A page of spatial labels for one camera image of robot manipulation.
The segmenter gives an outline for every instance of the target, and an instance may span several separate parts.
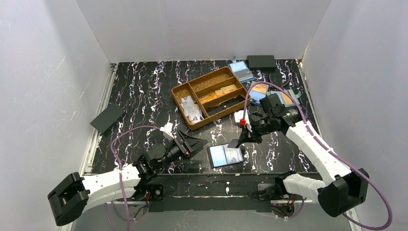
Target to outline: white connector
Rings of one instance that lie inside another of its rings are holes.
[[[234,113],[234,120],[235,123],[240,124],[240,120],[242,119],[243,116],[243,110],[237,111]],[[248,111],[245,113],[245,121],[246,121],[246,128],[252,132],[251,124],[249,123],[249,116],[248,116]]]
[[[173,130],[173,124],[172,123],[166,123],[164,127],[160,128],[160,131],[163,132],[163,135],[170,141],[174,140],[173,134],[171,134],[171,131]]]

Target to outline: wires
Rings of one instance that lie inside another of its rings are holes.
[[[268,190],[264,189],[264,190],[255,191],[255,192],[252,193],[252,198],[261,200],[262,197],[264,197],[265,195],[268,195],[268,192],[270,192],[272,190],[273,190],[273,188],[270,187]]]
[[[114,212],[115,212],[115,214],[117,215],[117,217],[119,217],[119,218],[122,219],[122,220],[128,220],[127,218],[125,218],[125,217],[123,217],[122,215],[119,214],[119,212],[116,210],[116,207],[115,207],[113,201],[111,202],[111,204],[112,204],[112,209],[114,210]],[[143,207],[141,207],[141,208],[137,211],[135,217],[132,218],[133,221],[137,221],[137,220],[139,220],[140,218],[142,218],[144,215],[147,214],[147,212],[146,212],[146,213],[144,213],[142,216],[140,216],[139,218],[136,218],[136,216],[138,215],[138,213],[140,212],[140,210],[143,209],[143,208],[148,208],[148,207],[146,207],[145,205],[144,205]],[[107,210],[106,210],[105,212],[106,212],[106,217],[108,218],[109,223],[111,223],[110,218],[109,218],[109,215],[107,214]]]
[[[116,142],[118,141],[118,139],[120,139],[120,138],[124,137],[125,135],[129,134],[130,132],[132,132],[132,131],[134,131],[134,130],[137,130],[137,129],[140,129],[140,128],[160,129],[160,128],[156,127],[156,126],[150,126],[150,125],[138,126],[138,127],[132,128],[132,129],[126,131],[125,133],[121,134],[120,136],[116,137],[116,138],[111,142],[111,144],[110,144],[110,146],[111,146],[111,151],[112,151],[112,153],[114,154],[114,156],[115,156],[115,158],[116,158],[116,160],[117,160],[117,162],[118,162],[118,164],[119,164],[119,184],[120,184],[120,189],[122,190],[123,201],[124,201],[124,203],[125,203],[126,217],[127,217],[127,218],[126,218],[126,221],[127,221],[126,230],[127,230],[127,231],[129,231],[129,229],[130,229],[130,219],[131,219],[131,218],[129,217],[129,207],[128,207],[128,202],[127,202],[128,200],[127,200],[126,194],[125,194],[125,187],[123,186],[123,179],[122,179],[122,169],[123,169],[123,165],[122,165],[122,160],[119,158],[117,152],[115,151],[115,144],[116,144]],[[112,224],[112,222],[111,222],[111,220],[110,220],[110,218],[109,218],[109,215],[108,215],[108,212],[107,212],[107,211],[108,211],[108,210],[107,210],[107,205],[105,204],[106,217],[108,218],[109,224]]]
[[[293,203],[294,203],[295,200],[296,200],[296,195],[294,194],[294,195],[293,195],[293,201],[292,201],[292,203],[290,203],[290,205],[293,205]]]
[[[288,202],[286,202],[286,205],[289,204],[289,202],[291,201],[291,199],[292,199],[292,195],[289,195]]]
[[[339,160],[339,161],[342,162],[343,164],[347,165],[352,171],[354,171],[357,175],[359,175],[359,176],[362,177],[365,181],[367,181],[368,184],[370,184],[370,185],[373,187],[373,189],[378,193],[378,195],[381,197],[382,201],[384,201],[385,207],[387,208],[387,212],[388,212],[388,220],[387,220],[387,222],[386,222],[384,225],[378,226],[378,227],[372,227],[372,226],[363,225],[363,224],[361,224],[361,223],[359,223],[359,222],[357,222],[357,221],[351,219],[351,218],[348,217],[345,213],[343,213],[343,216],[346,217],[349,221],[353,222],[354,224],[356,224],[356,225],[358,225],[358,226],[361,226],[361,227],[363,227],[363,228],[365,228],[365,229],[368,229],[368,230],[384,230],[384,229],[388,228],[388,227],[391,225],[391,222],[393,221],[393,211],[392,211],[392,209],[391,209],[391,205],[390,205],[390,203],[388,202],[387,198],[385,198],[384,193],[380,190],[380,188],[379,188],[373,181],[371,181],[371,180],[370,180],[366,175],[364,175],[360,170],[358,170],[356,167],[354,167],[353,165],[351,165],[349,162],[347,162],[346,160],[344,160],[343,158],[341,158],[340,156],[338,156],[335,152],[330,151],[329,148],[326,147],[326,145],[320,140],[319,136],[315,136],[315,135],[313,134],[312,129],[311,129],[311,128],[309,127],[309,125],[307,124],[307,120],[306,120],[306,118],[305,118],[305,114],[304,114],[303,111],[302,111],[302,108],[301,108],[300,105],[293,99],[293,97],[292,97],[290,94],[288,94],[285,90],[283,90],[282,88],[276,86],[276,85],[273,84],[273,83],[268,83],[268,82],[265,82],[265,81],[257,82],[257,83],[255,83],[255,84],[253,84],[253,85],[248,89],[248,92],[247,92],[246,97],[245,97],[245,103],[244,103],[244,108],[243,108],[243,116],[242,116],[242,119],[245,119],[245,113],[246,113],[246,109],[247,109],[247,103],[248,103],[249,92],[252,90],[252,88],[253,88],[254,86],[256,86],[256,85],[258,85],[258,84],[266,84],[266,85],[272,86],[272,87],[274,87],[274,88],[280,90],[280,91],[281,91],[283,94],[285,94],[287,97],[289,97],[289,99],[292,100],[292,102],[296,105],[297,109],[299,110],[300,116],[302,117],[302,120],[303,120],[304,124],[306,124],[306,129],[307,129],[307,131],[310,133],[310,135],[313,136],[313,139],[314,139],[324,150],[328,151],[328,153],[329,153],[330,155],[332,155],[334,158],[336,158],[337,160]]]
[[[135,217],[134,217],[133,219],[138,220],[138,219],[142,218],[145,214],[142,214],[142,216],[139,217],[139,218],[136,218],[136,217],[137,217],[137,215],[139,214],[139,212],[140,212],[142,209],[144,209],[144,208],[148,208],[148,207],[146,207],[146,206],[141,207],[141,208],[137,211],[137,213],[135,214]]]
[[[150,199],[150,192],[147,195],[147,199],[146,199],[146,207],[149,207],[149,199]]]
[[[109,225],[111,226],[113,231],[117,231],[116,228],[114,227],[114,225],[112,224],[111,218],[109,217],[109,213],[108,213],[108,204],[105,203],[105,214],[106,214],[106,218],[108,218],[108,222]]]
[[[288,215],[287,215],[281,208],[279,208],[278,206],[272,205],[272,207],[278,209],[278,210],[280,211],[279,213],[280,213],[282,216],[284,216],[284,217],[287,217],[287,216],[288,216]]]
[[[289,218],[294,218],[294,217],[296,217],[297,215],[299,215],[299,213],[300,213],[300,212],[302,211],[302,209],[303,209],[303,205],[304,205],[304,204],[305,204],[305,199],[302,198],[302,204],[300,205],[299,210],[297,210],[297,212],[296,212],[295,214],[293,214],[292,216],[290,216],[290,217],[286,216],[286,217],[283,217],[282,219],[285,219],[285,218],[287,218],[287,219],[289,219]],[[253,213],[258,214],[258,215],[262,215],[262,216],[265,216],[265,217],[275,218],[275,216],[271,216],[271,215],[267,215],[267,214],[263,214],[263,213],[257,213],[257,212],[253,212]]]

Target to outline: black rectangular block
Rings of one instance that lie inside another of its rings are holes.
[[[249,68],[276,68],[276,61],[273,55],[248,55]]]
[[[125,111],[122,108],[111,103],[103,112],[92,120],[90,124],[100,133],[105,133],[123,116],[124,113]]]

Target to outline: white wall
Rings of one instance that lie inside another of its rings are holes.
[[[111,63],[299,59],[331,0],[76,0]]]
[[[47,194],[80,170],[110,64],[75,0],[0,6],[0,230],[57,230]]]
[[[295,203],[295,210],[300,203]],[[123,204],[116,205],[119,214],[126,214]],[[139,207],[130,207],[135,214]],[[271,218],[272,213],[257,213],[249,210],[227,211],[165,211],[149,213],[137,222],[132,222],[131,231],[351,231],[348,220],[343,217],[327,217],[319,204],[306,204],[294,219],[284,222]],[[121,220],[108,207],[110,218],[118,231],[126,230],[126,221]],[[73,231],[112,231],[106,219],[103,205],[86,211],[73,224]]]
[[[333,0],[304,57],[323,137],[385,192],[395,231],[408,230],[407,12],[407,1]],[[357,213],[386,222],[372,188]]]

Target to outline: white plastic housing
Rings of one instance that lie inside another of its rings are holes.
[[[133,165],[128,165],[122,169],[122,179],[125,188],[126,198],[135,193],[134,187],[138,185],[140,178],[139,172]],[[84,208],[86,210],[104,203],[123,198],[119,183],[119,170],[107,173],[84,176],[82,183],[86,190],[90,190],[89,199]]]
[[[299,174],[292,174],[283,180],[283,185],[288,193],[301,195],[313,201],[318,202],[318,188],[326,187],[321,180],[315,180],[308,177],[302,177]]]
[[[240,120],[243,117],[243,110],[237,111],[234,113],[234,120],[235,123],[240,124]],[[251,124],[249,123],[249,116],[248,116],[248,111],[245,113],[245,121],[246,121],[246,128],[252,132]]]
[[[171,131],[173,130],[173,124],[172,123],[166,123],[164,127],[160,128],[160,131],[163,132],[163,135],[170,141],[174,140],[173,134],[171,134]]]
[[[311,123],[308,121],[307,124],[304,124],[303,121],[297,122],[295,127],[290,127],[286,136],[292,140],[300,150],[309,158],[312,164],[316,167],[320,173],[324,183],[329,185],[336,179],[335,175],[345,176],[351,172],[351,170],[341,163],[339,160],[334,158],[324,150],[320,144],[314,140],[314,136],[318,137],[326,147],[332,150],[329,145],[314,131]],[[306,129],[306,125],[312,129],[314,136]]]

